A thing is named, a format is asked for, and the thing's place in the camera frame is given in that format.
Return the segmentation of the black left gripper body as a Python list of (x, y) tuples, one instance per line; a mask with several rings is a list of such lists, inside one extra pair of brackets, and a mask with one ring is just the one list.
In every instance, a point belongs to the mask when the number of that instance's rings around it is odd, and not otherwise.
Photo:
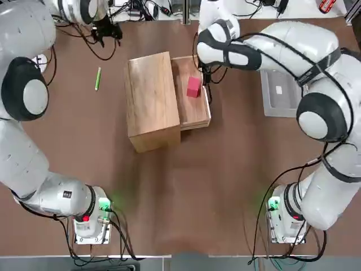
[(113, 26), (118, 26), (118, 24), (111, 22), (110, 18), (105, 16), (101, 20), (93, 21), (92, 29), (97, 29), (102, 36), (112, 36)]

